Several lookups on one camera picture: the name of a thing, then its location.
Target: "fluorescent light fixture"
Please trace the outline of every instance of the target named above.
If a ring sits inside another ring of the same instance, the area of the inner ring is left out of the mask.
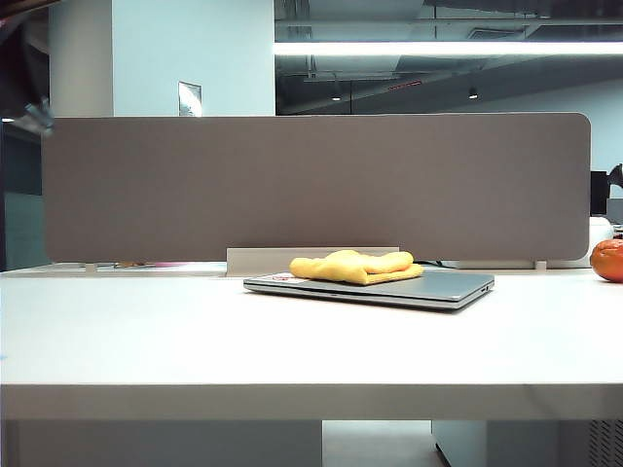
[[[275,55],[622,55],[623,42],[276,42]]]

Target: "yellow cloth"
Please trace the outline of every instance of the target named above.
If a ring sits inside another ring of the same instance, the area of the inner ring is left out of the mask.
[[[305,279],[370,285],[418,277],[423,267],[414,265],[413,256],[406,251],[369,256],[354,250],[340,250],[325,258],[295,258],[290,263],[290,272]]]

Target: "white desk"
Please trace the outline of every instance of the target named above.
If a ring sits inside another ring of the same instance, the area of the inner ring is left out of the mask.
[[[496,274],[452,314],[240,279],[4,277],[8,419],[623,416],[623,285]]]

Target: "vent grille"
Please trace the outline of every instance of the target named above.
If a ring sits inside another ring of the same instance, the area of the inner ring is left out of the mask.
[[[588,460],[591,467],[623,467],[623,420],[592,420]]]

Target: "laptop lid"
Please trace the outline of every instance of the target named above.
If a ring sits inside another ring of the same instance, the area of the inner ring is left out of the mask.
[[[426,270],[413,279],[361,286],[302,279],[283,272],[244,279],[243,285],[249,290],[280,295],[457,309],[491,290],[494,281],[491,274]]]

